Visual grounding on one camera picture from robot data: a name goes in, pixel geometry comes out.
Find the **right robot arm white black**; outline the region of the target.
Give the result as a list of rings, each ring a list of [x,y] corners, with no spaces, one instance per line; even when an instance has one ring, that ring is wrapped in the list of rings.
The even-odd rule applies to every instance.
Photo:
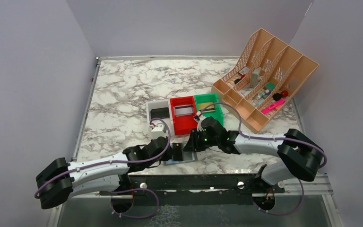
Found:
[[[214,146],[226,154],[279,157],[280,161],[265,165],[257,173],[257,183],[269,186],[293,177],[312,182],[326,163],[324,151],[299,130],[289,129],[277,135],[247,135],[227,130],[213,117],[202,120],[197,129],[190,131],[183,151],[201,152]]]

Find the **white plastic bin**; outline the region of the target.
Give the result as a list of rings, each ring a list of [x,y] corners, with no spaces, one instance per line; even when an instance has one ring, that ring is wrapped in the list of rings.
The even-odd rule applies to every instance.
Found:
[[[146,102],[146,113],[147,113],[147,130],[148,130],[148,134],[150,136],[150,132],[152,129],[152,126],[150,124],[150,121],[152,120],[152,118],[150,118],[150,110],[151,109],[156,109],[156,108],[162,108],[162,107],[168,107],[169,108],[169,113],[170,113],[170,118],[165,118],[162,119],[165,121],[165,123],[168,125],[171,136],[174,136],[174,129],[173,129],[173,117],[172,117],[172,112],[171,112],[171,106],[170,106],[170,99],[162,99],[162,100],[156,100],[156,101],[148,101]]]

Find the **green plastic bin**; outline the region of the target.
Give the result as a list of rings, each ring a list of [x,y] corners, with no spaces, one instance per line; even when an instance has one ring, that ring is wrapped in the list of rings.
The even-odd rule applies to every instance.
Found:
[[[224,124],[223,111],[220,105],[213,105],[219,102],[217,93],[199,94],[193,96],[198,111],[205,117],[213,117],[222,125]]]

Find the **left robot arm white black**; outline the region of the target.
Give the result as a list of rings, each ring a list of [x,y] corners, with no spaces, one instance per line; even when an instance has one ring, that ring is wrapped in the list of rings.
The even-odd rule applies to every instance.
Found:
[[[34,197],[46,210],[63,204],[72,196],[102,191],[110,182],[109,176],[142,171],[159,161],[169,149],[170,138],[158,137],[145,146],[129,147],[95,161],[77,163],[57,158],[35,178]]]

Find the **red plastic bin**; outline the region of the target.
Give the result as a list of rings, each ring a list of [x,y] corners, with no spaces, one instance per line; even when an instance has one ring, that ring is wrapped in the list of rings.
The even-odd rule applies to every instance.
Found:
[[[193,107],[193,114],[176,117],[174,115],[173,108],[180,105],[191,105]],[[189,134],[191,129],[195,129],[197,127],[197,122],[194,120],[197,109],[193,96],[170,98],[170,106],[173,117],[173,129],[175,135]]]

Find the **black card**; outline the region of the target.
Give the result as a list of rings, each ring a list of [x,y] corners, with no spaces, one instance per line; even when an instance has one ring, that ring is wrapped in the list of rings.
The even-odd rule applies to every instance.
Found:
[[[160,118],[160,119],[170,118],[168,107],[151,109],[149,113],[150,113],[150,118]]]
[[[173,160],[174,161],[183,161],[183,144],[182,143],[173,143]]]

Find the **grey card holder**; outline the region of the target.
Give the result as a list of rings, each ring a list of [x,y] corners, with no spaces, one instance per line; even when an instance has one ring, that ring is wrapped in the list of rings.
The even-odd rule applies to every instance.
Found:
[[[170,159],[168,161],[165,161],[164,166],[171,166],[171,165],[178,165],[178,164],[186,164],[186,163],[192,163],[192,162],[197,162],[198,161],[198,157],[196,153],[193,152],[182,152],[182,161],[176,161],[173,159]]]

